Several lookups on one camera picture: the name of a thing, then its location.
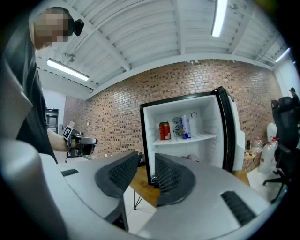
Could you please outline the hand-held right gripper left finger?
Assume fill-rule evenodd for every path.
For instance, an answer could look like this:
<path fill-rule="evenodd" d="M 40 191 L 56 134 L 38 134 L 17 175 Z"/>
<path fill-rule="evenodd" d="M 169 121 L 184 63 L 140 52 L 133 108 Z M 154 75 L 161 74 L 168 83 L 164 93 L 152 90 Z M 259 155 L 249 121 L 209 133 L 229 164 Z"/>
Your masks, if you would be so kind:
<path fill-rule="evenodd" d="M 43 174 L 65 223 L 92 226 L 106 220 L 124 231 L 128 221 L 124 192 L 137 172 L 138 153 L 56 164 L 41 155 Z"/>

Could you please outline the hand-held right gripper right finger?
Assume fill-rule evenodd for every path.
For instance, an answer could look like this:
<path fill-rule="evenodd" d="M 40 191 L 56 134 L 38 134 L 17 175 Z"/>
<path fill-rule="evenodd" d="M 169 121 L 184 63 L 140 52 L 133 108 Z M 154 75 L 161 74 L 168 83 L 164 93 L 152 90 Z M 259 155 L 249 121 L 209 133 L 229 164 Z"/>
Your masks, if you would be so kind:
<path fill-rule="evenodd" d="M 138 232 L 146 240 L 247 240 L 276 206 L 228 171 L 167 154 L 155 155 L 160 195 Z"/>

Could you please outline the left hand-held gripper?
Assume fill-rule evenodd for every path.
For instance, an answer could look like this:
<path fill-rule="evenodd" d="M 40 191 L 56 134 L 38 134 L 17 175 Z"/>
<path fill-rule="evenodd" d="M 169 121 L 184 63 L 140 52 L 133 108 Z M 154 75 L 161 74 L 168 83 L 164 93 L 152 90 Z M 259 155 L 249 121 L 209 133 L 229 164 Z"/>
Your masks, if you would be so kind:
<path fill-rule="evenodd" d="M 82 132 L 77 131 L 69 125 L 64 128 L 62 136 L 65 140 L 69 157 L 79 157 L 79 155 L 91 155 L 93 153 L 98 140 L 95 138 L 82 137 L 82 135 Z"/>

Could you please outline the blue white can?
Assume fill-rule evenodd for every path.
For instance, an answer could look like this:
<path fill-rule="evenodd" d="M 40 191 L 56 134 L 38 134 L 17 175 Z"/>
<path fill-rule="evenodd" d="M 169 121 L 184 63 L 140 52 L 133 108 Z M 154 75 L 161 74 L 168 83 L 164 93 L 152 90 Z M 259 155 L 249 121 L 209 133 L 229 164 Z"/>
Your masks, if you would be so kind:
<path fill-rule="evenodd" d="M 189 118 L 186 115 L 181 116 L 180 118 L 180 127 L 181 127 L 181 135 L 183 139 L 191 138 L 191 129 Z"/>

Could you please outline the black mini fridge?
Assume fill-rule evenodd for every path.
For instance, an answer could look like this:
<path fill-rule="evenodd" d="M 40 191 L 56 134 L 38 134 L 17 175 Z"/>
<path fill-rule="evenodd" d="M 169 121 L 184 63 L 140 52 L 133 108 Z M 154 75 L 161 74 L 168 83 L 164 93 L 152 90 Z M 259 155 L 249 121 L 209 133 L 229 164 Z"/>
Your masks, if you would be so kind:
<path fill-rule="evenodd" d="M 183 115 L 189 118 L 191 136 L 210 133 L 217 137 L 199 142 L 152 145 L 156 139 L 160 140 L 160 122 L 169 123 L 171 138 L 182 138 L 180 118 Z M 202 163 L 229 172 L 242 170 L 245 134 L 240 129 L 236 103 L 225 88 L 141 104 L 140 116 L 149 185 L 154 185 L 157 153 L 183 158 L 195 154 Z"/>

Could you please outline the person's left forearm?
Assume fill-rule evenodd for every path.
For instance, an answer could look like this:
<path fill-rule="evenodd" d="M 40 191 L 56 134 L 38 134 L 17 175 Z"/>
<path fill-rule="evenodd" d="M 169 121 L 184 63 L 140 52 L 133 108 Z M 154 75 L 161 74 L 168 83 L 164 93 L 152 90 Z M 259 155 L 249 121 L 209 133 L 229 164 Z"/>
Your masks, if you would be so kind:
<path fill-rule="evenodd" d="M 47 129 L 47 135 L 53 151 L 69 152 L 69 148 L 63 136 L 53 132 L 51 129 Z"/>

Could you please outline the wooden table with hairpin legs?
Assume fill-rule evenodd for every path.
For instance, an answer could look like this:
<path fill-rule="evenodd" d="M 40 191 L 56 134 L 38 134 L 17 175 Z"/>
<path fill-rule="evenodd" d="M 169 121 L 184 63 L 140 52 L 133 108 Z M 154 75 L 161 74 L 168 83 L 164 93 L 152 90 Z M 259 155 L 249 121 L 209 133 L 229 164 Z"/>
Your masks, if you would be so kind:
<path fill-rule="evenodd" d="M 211 165 L 191 162 L 187 167 L 195 175 L 195 186 L 189 194 L 197 203 L 209 203 L 227 191 L 246 192 L 250 186 L 233 174 Z M 160 190 L 148 184 L 146 167 L 137 168 L 131 188 L 154 208 L 158 207 Z"/>

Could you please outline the cardboard box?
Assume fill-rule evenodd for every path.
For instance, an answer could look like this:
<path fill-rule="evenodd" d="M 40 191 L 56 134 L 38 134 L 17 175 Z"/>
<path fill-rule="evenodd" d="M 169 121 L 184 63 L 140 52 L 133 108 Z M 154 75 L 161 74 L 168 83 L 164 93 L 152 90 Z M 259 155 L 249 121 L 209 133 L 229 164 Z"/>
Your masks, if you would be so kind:
<path fill-rule="evenodd" d="M 261 153 L 245 152 L 242 170 L 244 170 L 246 173 L 254 170 L 259 166 L 260 159 Z"/>

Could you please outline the small clear water jug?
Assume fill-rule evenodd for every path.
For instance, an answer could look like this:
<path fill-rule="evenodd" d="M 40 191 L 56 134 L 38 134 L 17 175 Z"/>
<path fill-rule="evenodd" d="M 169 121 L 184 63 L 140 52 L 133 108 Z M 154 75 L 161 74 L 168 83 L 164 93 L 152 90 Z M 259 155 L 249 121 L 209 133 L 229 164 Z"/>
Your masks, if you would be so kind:
<path fill-rule="evenodd" d="M 252 141 L 252 144 L 251 144 L 251 151 L 253 154 L 258 154 L 258 153 L 261 153 L 262 150 L 263 150 L 263 141 L 261 138 L 255 138 L 253 141 Z"/>

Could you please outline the clear water jug red cap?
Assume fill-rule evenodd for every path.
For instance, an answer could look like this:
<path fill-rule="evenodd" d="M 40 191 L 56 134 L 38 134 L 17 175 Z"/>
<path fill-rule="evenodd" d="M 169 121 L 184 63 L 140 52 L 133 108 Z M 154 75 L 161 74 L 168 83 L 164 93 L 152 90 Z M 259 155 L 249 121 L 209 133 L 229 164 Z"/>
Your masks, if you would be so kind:
<path fill-rule="evenodd" d="M 277 137 L 271 137 L 270 141 L 266 142 L 262 149 L 260 164 L 258 166 L 258 172 L 269 173 L 271 171 L 272 161 L 274 160 L 274 155 L 277 147 Z"/>

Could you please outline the long ceiling light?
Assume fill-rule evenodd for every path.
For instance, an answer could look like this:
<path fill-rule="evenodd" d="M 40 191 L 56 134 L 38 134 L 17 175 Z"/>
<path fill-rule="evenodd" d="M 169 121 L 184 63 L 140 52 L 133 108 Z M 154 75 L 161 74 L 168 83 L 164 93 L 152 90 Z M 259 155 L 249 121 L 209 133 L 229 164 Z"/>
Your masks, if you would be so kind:
<path fill-rule="evenodd" d="M 289 52 L 290 52 L 290 47 L 289 48 L 287 48 L 276 60 L 275 60 L 275 62 L 277 63 L 277 62 L 279 62 L 282 58 L 284 58 Z"/>
<path fill-rule="evenodd" d="M 213 19 L 213 26 L 211 35 L 213 37 L 220 37 L 222 27 L 225 20 L 225 14 L 227 10 L 228 0 L 215 0 L 215 12 Z"/>
<path fill-rule="evenodd" d="M 76 78 L 79 78 L 83 81 L 88 81 L 89 80 L 89 77 L 87 75 L 85 75 L 85 74 L 83 74 L 79 71 L 76 71 L 75 69 L 72 69 L 72 68 L 70 68 L 70 67 L 68 67 L 68 66 L 66 66 L 66 65 L 64 65 L 64 64 L 62 64 L 58 61 L 55 61 L 53 59 L 48 59 L 47 60 L 47 65 L 54 68 L 54 69 L 62 71 L 66 74 L 69 74 L 69 75 L 72 75 Z"/>

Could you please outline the person's black shirt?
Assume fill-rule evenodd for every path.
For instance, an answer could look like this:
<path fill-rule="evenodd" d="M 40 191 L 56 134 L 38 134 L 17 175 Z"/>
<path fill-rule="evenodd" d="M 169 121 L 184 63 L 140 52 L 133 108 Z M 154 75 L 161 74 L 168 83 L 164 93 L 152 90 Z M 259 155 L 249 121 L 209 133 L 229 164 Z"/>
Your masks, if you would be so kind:
<path fill-rule="evenodd" d="M 32 108 L 22 123 L 17 139 L 32 145 L 39 153 L 55 158 L 47 135 L 46 104 L 28 22 L 23 22 L 16 27 L 3 55 L 22 86 L 25 96 L 32 103 Z"/>

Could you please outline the white opaque water jug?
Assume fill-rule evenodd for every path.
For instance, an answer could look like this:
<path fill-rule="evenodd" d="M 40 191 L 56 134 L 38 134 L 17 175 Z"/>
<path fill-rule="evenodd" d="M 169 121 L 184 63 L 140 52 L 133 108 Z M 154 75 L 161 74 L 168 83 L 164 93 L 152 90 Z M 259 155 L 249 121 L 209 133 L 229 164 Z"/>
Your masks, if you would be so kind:
<path fill-rule="evenodd" d="M 267 125 L 267 141 L 270 142 L 277 135 L 276 124 L 271 122 Z"/>

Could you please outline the black mesh office chair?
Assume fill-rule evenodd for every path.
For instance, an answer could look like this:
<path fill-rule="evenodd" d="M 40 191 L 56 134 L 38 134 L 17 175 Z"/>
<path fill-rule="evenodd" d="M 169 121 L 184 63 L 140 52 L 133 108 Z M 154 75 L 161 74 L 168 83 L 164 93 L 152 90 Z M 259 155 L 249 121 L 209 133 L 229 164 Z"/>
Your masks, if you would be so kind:
<path fill-rule="evenodd" d="M 290 186 L 297 168 L 300 165 L 299 109 L 290 97 L 282 97 L 271 102 L 272 114 L 277 126 L 278 146 L 275 150 L 276 170 L 273 172 L 279 178 L 267 179 L 266 183 L 281 183 L 279 192 L 284 185 Z"/>

